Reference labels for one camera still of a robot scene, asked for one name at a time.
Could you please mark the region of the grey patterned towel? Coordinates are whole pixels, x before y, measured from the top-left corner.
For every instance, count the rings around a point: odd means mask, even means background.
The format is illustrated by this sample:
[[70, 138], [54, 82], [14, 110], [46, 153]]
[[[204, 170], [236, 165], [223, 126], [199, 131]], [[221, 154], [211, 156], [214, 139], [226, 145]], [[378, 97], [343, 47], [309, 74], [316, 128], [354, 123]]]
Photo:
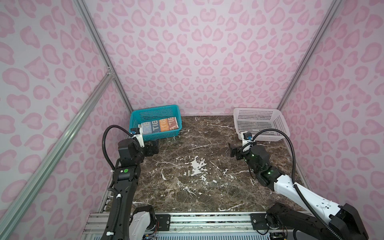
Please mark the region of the grey patterned towel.
[[143, 135], [164, 133], [179, 129], [179, 123], [175, 117], [152, 120], [141, 123], [140, 125], [143, 127]]

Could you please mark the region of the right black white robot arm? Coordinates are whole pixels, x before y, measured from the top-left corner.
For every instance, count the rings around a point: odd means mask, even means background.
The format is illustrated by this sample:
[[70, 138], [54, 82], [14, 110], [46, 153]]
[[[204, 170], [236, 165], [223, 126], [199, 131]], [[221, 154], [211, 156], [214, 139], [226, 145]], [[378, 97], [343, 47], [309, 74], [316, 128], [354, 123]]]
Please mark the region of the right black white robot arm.
[[270, 164], [270, 155], [261, 145], [247, 143], [235, 147], [229, 144], [230, 156], [244, 160], [251, 176], [263, 187], [290, 199], [308, 214], [276, 203], [267, 210], [266, 221], [270, 229], [289, 227], [317, 240], [367, 240], [368, 232], [356, 208], [343, 206], [323, 198]]

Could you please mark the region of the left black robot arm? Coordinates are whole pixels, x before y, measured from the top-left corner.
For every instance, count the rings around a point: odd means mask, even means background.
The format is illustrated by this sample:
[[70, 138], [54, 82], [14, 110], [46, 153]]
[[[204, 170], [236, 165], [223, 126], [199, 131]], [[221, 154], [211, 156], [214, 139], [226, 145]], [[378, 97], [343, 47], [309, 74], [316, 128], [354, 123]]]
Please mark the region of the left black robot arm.
[[139, 184], [141, 163], [145, 157], [159, 153], [159, 141], [140, 144], [133, 139], [119, 142], [119, 165], [113, 174], [112, 186], [108, 188], [114, 195], [109, 218], [102, 240], [141, 240], [145, 232], [156, 228], [154, 207], [147, 205], [131, 213], [133, 199]]

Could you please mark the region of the teal plastic basket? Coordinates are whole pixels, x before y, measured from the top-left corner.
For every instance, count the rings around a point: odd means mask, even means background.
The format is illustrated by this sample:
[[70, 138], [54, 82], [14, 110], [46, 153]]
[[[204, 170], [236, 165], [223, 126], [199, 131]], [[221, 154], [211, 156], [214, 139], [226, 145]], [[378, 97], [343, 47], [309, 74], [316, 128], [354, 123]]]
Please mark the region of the teal plastic basket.
[[182, 129], [179, 106], [168, 105], [134, 111], [130, 118], [130, 129], [143, 128], [144, 141], [173, 138]]

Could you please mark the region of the white plastic basket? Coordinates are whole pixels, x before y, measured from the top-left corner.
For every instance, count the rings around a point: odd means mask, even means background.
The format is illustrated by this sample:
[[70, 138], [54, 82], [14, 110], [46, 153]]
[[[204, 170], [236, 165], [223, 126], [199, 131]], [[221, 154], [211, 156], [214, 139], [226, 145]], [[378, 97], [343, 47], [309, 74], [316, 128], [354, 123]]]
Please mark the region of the white plastic basket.
[[282, 112], [276, 109], [235, 108], [234, 124], [239, 140], [244, 132], [255, 135], [265, 129], [277, 129], [288, 137], [291, 135]]

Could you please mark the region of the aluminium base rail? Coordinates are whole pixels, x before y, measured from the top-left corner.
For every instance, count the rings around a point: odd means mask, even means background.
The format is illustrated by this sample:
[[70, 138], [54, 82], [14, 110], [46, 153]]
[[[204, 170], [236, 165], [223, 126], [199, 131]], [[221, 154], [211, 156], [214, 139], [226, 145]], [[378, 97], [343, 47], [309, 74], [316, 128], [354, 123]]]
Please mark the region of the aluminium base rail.
[[113, 213], [91, 214], [83, 240], [333, 240], [307, 212], [141, 212], [117, 220]]

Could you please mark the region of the diagonal aluminium frame bar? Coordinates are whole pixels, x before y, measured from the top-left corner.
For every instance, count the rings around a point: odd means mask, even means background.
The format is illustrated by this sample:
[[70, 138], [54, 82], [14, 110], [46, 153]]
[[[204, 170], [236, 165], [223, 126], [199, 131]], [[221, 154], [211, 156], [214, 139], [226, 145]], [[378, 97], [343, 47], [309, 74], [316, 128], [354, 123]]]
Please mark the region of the diagonal aluminium frame bar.
[[1, 220], [1, 239], [7, 240], [24, 217], [25, 213], [33, 203], [36, 196], [44, 186], [45, 182], [51, 176], [58, 162], [64, 156], [71, 145], [77, 133], [93, 111], [95, 105], [99, 102], [104, 91], [113, 82], [116, 75], [114, 73], [106, 74], [100, 84], [95, 88], [89, 98], [85, 101], [76, 116], [70, 122], [62, 136], [51, 148], [50, 152], [42, 161], [41, 165], [31, 176], [29, 181], [21, 190], [18, 197], [10, 205]]

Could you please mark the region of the left corner aluminium post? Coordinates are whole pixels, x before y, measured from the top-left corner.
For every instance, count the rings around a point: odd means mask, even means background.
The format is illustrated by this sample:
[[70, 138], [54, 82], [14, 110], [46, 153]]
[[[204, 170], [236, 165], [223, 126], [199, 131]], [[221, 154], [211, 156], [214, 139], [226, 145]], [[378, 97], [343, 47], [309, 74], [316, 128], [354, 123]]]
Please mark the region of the left corner aluminium post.
[[128, 99], [128, 96], [123, 88], [123, 85], [120, 81], [120, 78], [116, 72], [116, 69], [111, 61], [111, 58], [109, 56], [109, 54], [107, 53], [107, 49], [102, 41], [102, 38], [96, 28], [96, 24], [90, 14], [90, 11], [87, 7], [87, 4], [85, 1], [83, 0], [74, 0], [73, 1], [74, 4], [76, 5], [84, 23], [85, 23], [85, 26], [86, 28], [88, 29], [94, 43], [95, 43], [95, 46], [100, 54], [100, 56], [102, 57], [109, 73], [112, 75], [112, 78], [113, 78], [113, 81], [115, 83], [115, 86], [117, 87], [118, 89], [118, 93], [120, 94], [120, 96], [122, 97], [123, 99], [123, 103], [125, 104], [125, 106], [127, 107], [128, 111], [130, 113], [132, 113], [134, 110], [133, 110], [133, 107]]

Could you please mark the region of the corner aluminium post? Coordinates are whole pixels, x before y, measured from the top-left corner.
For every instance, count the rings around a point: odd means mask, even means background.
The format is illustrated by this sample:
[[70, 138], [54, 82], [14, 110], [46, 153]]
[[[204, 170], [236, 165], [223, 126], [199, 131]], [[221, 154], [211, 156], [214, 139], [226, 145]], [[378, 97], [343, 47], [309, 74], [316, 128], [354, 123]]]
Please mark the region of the corner aluminium post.
[[113, 81], [115, 83], [115, 86], [117, 87], [118, 89], [118, 93], [120, 94], [120, 96], [122, 97], [123, 99], [123, 103], [125, 104], [125, 106], [127, 107], [128, 111], [130, 113], [132, 113], [134, 110], [133, 110], [133, 107], [128, 99], [128, 96], [123, 88], [123, 85], [120, 81], [120, 78], [116, 72], [116, 69], [111, 61], [111, 58], [109, 56], [109, 54], [107, 53], [107, 49], [102, 41], [102, 38], [96, 28], [96, 24], [90, 14], [90, 11], [87, 7], [87, 4], [85, 1], [83, 0], [74, 0], [73, 1], [74, 4], [76, 5], [84, 23], [85, 23], [85, 26], [86, 28], [88, 29], [94, 43], [95, 43], [95, 46], [100, 54], [100, 56], [102, 57], [109, 73], [112, 75], [112, 78], [113, 78]]
[[291, 93], [294, 91], [296, 85], [298, 84], [301, 76], [303, 75], [306, 67], [311, 61], [312, 56], [315, 54], [318, 46], [320, 45], [323, 37], [327, 33], [328, 29], [331, 27], [333, 21], [338, 16], [339, 11], [342, 9], [343, 4], [345, 1], [342, 0], [333, 0], [331, 2], [331, 5], [329, 9], [327, 10], [325, 17], [323, 18], [321, 24], [318, 27], [318, 30], [314, 34], [313, 39], [310, 42], [310, 45], [305, 52], [303, 59], [301, 60], [297, 70], [295, 71], [295, 74], [293, 75], [282, 99], [279, 103], [277, 109], [279, 111], [282, 111], [286, 103], [289, 101], [289, 97]]

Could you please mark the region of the right corner aluminium post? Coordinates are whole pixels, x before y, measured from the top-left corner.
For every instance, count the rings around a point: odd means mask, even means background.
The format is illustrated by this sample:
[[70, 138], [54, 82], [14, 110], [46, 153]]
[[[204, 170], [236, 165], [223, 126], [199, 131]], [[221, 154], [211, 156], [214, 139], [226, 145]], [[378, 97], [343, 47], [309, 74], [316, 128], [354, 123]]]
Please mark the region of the right corner aluminium post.
[[289, 101], [289, 97], [291, 93], [294, 91], [296, 85], [298, 84], [301, 76], [303, 75], [306, 67], [311, 61], [312, 56], [315, 54], [318, 46], [320, 45], [323, 37], [327, 33], [328, 29], [331, 27], [333, 21], [338, 16], [339, 11], [342, 9], [343, 4], [345, 1], [342, 0], [333, 0], [331, 2], [331, 5], [329, 9], [327, 10], [325, 17], [323, 18], [321, 24], [318, 27], [318, 30], [314, 34], [313, 39], [310, 42], [310, 45], [305, 52], [303, 59], [301, 60], [297, 70], [295, 71], [295, 74], [293, 75], [282, 99], [279, 103], [277, 109], [279, 111], [282, 111], [286, 103]]

